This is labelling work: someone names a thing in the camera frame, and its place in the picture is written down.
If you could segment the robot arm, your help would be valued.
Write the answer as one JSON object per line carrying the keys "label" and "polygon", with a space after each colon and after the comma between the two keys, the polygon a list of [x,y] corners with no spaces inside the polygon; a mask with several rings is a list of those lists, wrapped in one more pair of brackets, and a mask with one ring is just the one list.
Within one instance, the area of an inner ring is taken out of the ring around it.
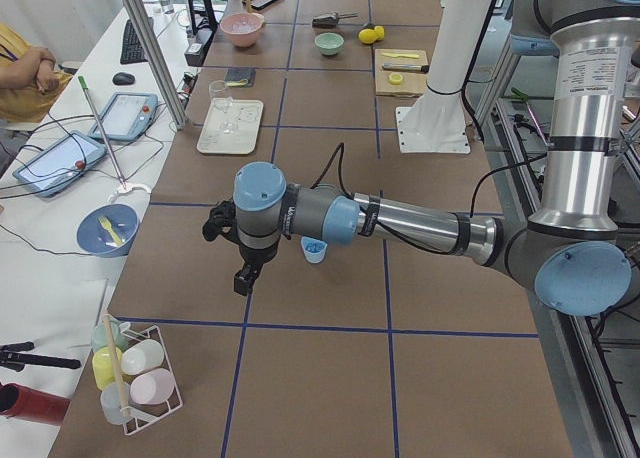
{"label": "robot arm", "polygon": [[471,258],[574,316],[617,304],[632,268],[608,215],[626,73],[639,37],[639,0],[515,0],[514,31],[549,39],[559,53],[542,201],[525,224],[346,196],[329,185],[289,183],[276,166],[254,162],[235,177],[230,238],[246,295],[279,240],[298,234],[329,244],[390,236],[437,255]]}

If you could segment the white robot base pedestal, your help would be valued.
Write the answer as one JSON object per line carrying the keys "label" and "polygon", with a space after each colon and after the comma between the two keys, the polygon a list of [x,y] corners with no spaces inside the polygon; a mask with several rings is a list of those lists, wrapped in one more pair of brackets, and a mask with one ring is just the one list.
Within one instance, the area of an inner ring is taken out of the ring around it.
{"label": "white robot base pedestal", "polygon": [[495,1],[446,0],[427,74],[427,89],[413,106],[396,109],[402,153],[470,152],[463,88]]}

